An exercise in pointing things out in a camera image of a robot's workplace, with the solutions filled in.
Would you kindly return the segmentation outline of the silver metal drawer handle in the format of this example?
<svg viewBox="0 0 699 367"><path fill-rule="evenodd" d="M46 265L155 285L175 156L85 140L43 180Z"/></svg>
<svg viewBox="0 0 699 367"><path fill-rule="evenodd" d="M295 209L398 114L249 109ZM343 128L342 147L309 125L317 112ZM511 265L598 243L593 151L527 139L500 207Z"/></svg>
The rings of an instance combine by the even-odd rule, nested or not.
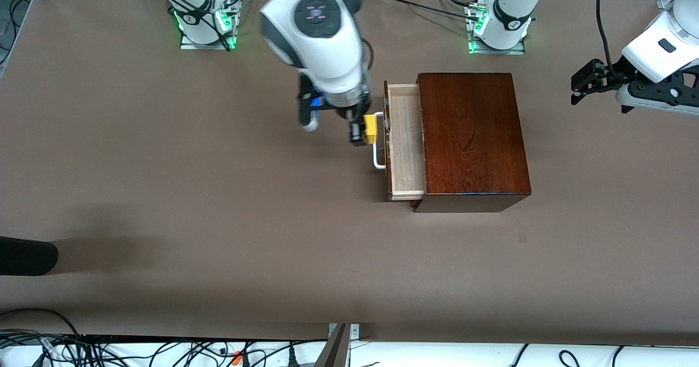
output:
<svg viewBox="0 0 699 367"><path fill-rule="evenodd" d="M373 145L371 145L372 146L372 162L374 163L374 167L377 170L386 170L387 164L379 162L379 155L378 155L379 150L378 150L378 146L377 146L377 141L378 141L378 137L379 137L379 130L377 130L377 132L378 132L377 139L376 139L375 143Z"/></svg>

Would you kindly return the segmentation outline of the light wood drawer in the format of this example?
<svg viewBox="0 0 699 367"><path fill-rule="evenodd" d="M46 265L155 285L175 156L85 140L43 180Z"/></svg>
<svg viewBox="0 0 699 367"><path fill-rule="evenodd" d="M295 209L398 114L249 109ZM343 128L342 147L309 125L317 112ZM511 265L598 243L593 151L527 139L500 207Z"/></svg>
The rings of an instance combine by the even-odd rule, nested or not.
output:
<svg viewBox="0 0 699 367"><path fill-rule="evenodd" d="M391 201L426 193L426 158L419 84L384 83L384 147Z"/></svg>

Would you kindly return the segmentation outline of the dark brown wooden cabinet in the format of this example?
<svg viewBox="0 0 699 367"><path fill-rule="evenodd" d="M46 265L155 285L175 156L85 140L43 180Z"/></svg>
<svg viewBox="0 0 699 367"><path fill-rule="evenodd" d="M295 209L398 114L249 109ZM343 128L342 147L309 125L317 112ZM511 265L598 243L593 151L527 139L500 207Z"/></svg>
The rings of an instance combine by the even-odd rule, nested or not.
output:
<svg viewBox="0 0 699 367"><path fill-rule="evenodd" d="M532 194L510 73L421 73L426 191L416 213L502 212Z"/></svg>

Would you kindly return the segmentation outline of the grey aluminium beam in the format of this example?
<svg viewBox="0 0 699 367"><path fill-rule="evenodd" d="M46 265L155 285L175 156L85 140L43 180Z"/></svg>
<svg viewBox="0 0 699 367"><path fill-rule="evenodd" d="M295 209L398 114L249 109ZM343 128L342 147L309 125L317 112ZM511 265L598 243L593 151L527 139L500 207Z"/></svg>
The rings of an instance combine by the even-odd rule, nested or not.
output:
<svg viewBox="0 0 699 367"><path fill-rule="evenodd" d="M352 335L352 324L334 324L313 367L347 367Z"/></svg>

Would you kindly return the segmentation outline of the black rounded object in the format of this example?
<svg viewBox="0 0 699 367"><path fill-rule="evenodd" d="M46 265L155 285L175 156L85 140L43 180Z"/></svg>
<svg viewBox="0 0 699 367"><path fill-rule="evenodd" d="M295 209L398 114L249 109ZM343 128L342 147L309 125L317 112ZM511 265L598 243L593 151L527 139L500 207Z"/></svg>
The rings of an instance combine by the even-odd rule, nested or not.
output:
<svg viewBox="0 0 699 367"><path fill-rule="evenodd" d="M58 259L59 251L50 242L0 236L0 275L42 276Z"/></svg>

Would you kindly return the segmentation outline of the silver metal bracket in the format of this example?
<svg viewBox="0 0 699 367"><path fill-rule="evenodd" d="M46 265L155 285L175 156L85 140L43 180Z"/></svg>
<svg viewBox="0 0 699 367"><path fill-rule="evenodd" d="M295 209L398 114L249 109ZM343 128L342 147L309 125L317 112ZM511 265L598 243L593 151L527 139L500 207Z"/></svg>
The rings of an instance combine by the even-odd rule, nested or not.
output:
<svg viewBox="0 0 699 367"><path fill-rule="evenodd" d="M340 324L332 323L329 324L329 334L328 338L334 335L334 331L339 327ZM347 332L349 333L349 341L360 340L360 325L359 324L345 324Z"/></svg>

